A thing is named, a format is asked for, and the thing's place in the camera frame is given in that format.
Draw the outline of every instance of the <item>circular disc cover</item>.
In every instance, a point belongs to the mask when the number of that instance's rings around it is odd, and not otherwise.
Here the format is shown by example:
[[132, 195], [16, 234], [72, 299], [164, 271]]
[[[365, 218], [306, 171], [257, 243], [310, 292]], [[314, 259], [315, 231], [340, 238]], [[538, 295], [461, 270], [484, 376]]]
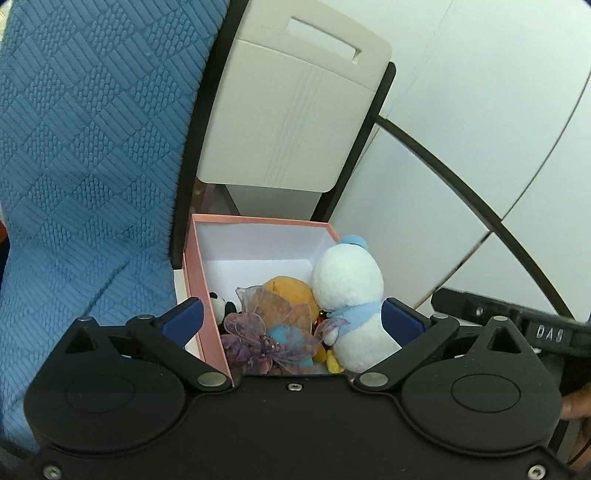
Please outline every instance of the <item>circular disc cover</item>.
[[41, 441], [76, 452], [127, 450], [169, 429], [185, 392], [165, 368], [130, 358], [76, 355], [31, 384], [25, 416]]
[[402, 387], [402, 406], [422, 432], [465, 452], [500, 454], [545, 442], [560, 396], [549, 378], [524, 375], [523, 365], [511, 368], [511, 353], [502, 355], [486, 366], [465, 356], [419, 369]]

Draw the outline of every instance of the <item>black and white plush toy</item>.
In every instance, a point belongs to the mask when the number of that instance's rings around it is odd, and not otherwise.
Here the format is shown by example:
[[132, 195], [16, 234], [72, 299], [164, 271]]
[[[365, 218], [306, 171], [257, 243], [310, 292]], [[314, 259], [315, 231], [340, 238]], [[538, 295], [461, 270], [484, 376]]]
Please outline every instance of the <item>black and white plush toy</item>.
[[216, 318], [217, 331], [220, 335], [227, 333], [223, 327], [223, 320], [231, 313], [237, 313], [236, 305], [231, 301], [226, 301], [217, 296], [215, 292], [209, 292], [209, 299], [212, 302], [213, 316]]

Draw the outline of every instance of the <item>triangular hole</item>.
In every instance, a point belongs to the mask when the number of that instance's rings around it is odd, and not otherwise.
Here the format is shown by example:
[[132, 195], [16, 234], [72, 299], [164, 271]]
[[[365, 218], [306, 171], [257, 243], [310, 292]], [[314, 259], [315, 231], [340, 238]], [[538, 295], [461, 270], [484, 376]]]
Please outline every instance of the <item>triangular hole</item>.
[[506, 328], [499, 328], [488, 344], [488, 349], [493, 352], [521, 353], [521, 348], [515, 343], [513, 337]]
[[76, 336], [68, 345], [66, 353], [84, 353], [93, 352], [96, 350], [95, 344], [92, 339], [84, 330], [78, 330]]

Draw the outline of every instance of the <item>light blue pom-pom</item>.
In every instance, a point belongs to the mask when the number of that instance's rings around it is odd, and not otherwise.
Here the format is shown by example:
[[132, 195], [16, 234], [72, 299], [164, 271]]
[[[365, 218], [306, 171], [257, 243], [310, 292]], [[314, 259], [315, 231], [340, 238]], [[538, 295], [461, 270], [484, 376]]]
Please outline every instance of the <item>light blue pom-pom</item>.
[[368, 243], [363, 238], [361, 238], [359, 235], [345, 235], [337, 243], [338, 244], [359, 245], [364, 250], [368, 249]]

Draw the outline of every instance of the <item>box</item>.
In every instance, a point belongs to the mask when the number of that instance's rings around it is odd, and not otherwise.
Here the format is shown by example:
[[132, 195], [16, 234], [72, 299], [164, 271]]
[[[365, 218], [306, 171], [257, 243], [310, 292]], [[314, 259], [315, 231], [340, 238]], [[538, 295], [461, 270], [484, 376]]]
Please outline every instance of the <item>box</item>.
[[317, 259], [338, 236], [327, 223], [225, 215], [193, 215], [183, 270], [190, 296], [204, 304], [196, 340], [199, 357], [230, 374], [209, 292], [240, 309], [236, 288], [262, 285], [278, 275], [310, 283]]

